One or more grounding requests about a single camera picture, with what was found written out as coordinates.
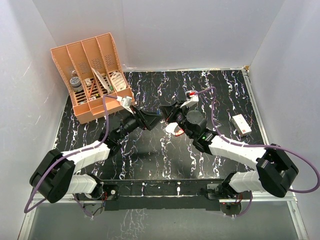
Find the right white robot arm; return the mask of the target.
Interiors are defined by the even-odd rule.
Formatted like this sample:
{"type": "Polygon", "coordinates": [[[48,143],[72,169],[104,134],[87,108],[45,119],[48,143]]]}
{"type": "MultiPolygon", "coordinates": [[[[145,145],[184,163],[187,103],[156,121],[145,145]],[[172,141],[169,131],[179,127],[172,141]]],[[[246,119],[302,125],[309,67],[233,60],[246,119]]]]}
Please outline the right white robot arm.
{"type": "Polygon", "coordinates": [[[232,172],[209,193],[233,199],[242,192],[268,192],[283,198],[299,170],[284,150],[277,146],[249,147],[232,139],[223,139],[207,128],[207,120],[198,110],[182,102],[162,105],[160,110],[167,123],[177,123],[201,153],[224,157],[251,168],[247,172],[232,172]]]}

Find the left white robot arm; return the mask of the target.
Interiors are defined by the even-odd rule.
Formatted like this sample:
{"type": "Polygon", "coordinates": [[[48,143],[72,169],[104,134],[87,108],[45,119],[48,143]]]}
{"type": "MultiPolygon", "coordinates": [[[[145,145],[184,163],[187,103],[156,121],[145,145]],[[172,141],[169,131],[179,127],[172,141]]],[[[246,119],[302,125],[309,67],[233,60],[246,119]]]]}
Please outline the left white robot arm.
{"type": "Polygon", "coordinates": [[[123,139],[131,132],[137,128],[150,131],[162,118],[156,112],[133,106],[131,113],[120,121],[117,128],[104,128],[94,143],[65,152],[50,150],[30,177],[29,183],[50,203],[56,203],[71,194],[86,194],[97,200],[103,195],[104,189],[100,180],[89,174],[77,175],[76,172],[113,157],[122,148],[123,139]]]}

